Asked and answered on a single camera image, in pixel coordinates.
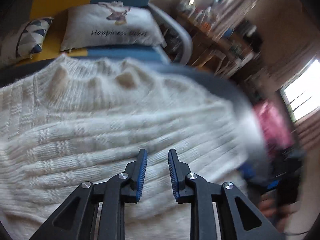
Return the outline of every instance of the silver bolt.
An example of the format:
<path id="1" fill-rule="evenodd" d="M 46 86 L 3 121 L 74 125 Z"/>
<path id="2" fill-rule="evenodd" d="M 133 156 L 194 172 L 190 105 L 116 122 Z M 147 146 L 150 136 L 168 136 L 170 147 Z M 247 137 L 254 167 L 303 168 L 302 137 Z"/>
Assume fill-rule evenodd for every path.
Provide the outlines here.
<path id="1" fill-rule="evenodd" d="M 224 184 L 224 187 L 225 187 L 226 189 L 232 189 L 232 188 L 233 188 L 233 184 L 232 184 L 231 182 L 226 182 L 226 183 Z"/>
<path id="2" fill-rule="evenodd" d="M 189 179 L 196 179 L 196 178 L 197 178 L 197 174 L 195 174 L 195 173 L 189 173 L 189 174 L 187 175 L 187 177 L 188 177 Z"/>
<path id="3" fill-rule="evenodd" d="M 129 177 L 129 175 L 126 174 L 125 172 L 122 172 L 122 173 L 119 174 L 119 178 L 120 179 L 126 179 L 127 177 Z"/>
<path id="4" fill-rule="evenodd" d="M 89 188 L 89 187 L 91 187 L 91 183 L 88 181 L 85 181 L 85 182 L 81 183 L 81 187 L 82 188 Z"/>

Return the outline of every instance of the knit sweater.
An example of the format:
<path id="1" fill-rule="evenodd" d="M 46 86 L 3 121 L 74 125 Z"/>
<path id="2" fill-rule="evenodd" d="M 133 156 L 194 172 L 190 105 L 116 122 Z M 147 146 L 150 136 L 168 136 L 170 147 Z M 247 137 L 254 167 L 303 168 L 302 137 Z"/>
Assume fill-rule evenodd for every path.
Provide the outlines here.
<path id="1" fill-rule="evenodd" d="M 128 239 L 189 239 L 189 207 L 172 195 L 167 155 L 222 182 L 246 159 L 230 102 L 133 59 L 61 55 L 0 89 L 0 207 L 14 240 L 29 239 L 83 181 L 107 181 L 148 152 Z"/>

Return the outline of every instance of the cable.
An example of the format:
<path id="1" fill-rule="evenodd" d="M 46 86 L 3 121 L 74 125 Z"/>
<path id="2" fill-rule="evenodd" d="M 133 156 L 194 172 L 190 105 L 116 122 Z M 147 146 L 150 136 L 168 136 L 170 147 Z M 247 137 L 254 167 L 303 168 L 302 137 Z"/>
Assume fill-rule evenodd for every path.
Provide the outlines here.
<path id="1" fill-rule="evenodd" d="M 284 233 L 286 236 L 300 236 L 300 235 L 304 235 L 304 234 L 306 234 L 306 233 L 308 233 L 309 232 L 309 230 L 308 231 L 306 231 L 306 232 L 303 232 L 303 233 L 298 233 L 298 234 L 293 234 L 293 233 Z"/>

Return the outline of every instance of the wooden furniture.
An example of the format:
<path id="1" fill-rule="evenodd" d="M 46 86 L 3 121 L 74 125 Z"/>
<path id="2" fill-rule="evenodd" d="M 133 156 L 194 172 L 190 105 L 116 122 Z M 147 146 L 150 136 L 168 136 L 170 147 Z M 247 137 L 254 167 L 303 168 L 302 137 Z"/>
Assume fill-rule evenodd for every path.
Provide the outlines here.
<path id="1" fill-rule="evenodd" d="M 208 30 L 183 13 L 177 12 L 176 21 L 192 37 L 193 52 L 188 65 L 205 68 L 215 75 L 229 78 L 254 56 L 252 48 L 236 33 L 228 40 L 215 40 Z M 233 52 L 235 45 L 241 47 L 238 49 L 241 51 L 239 55 Z"/>

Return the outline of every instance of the white sweater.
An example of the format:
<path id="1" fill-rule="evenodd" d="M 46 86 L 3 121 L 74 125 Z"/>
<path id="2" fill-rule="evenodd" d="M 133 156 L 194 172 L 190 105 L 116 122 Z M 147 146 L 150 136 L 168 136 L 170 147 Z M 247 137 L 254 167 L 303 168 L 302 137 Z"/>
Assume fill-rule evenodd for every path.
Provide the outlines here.
<path id="1" fill-rule="evenodd" d="M 29 239 L 81 182 L 124 171 L 140 148 L 148 167 L 141 201 L 125 210 L 127 239 L 189 239 L 168 150 L 211 182 L 246 159 L 228 101 L 132 59 L 62 55 L 0 89 L 0 140 L 0 207 L 14 240 Z"/>

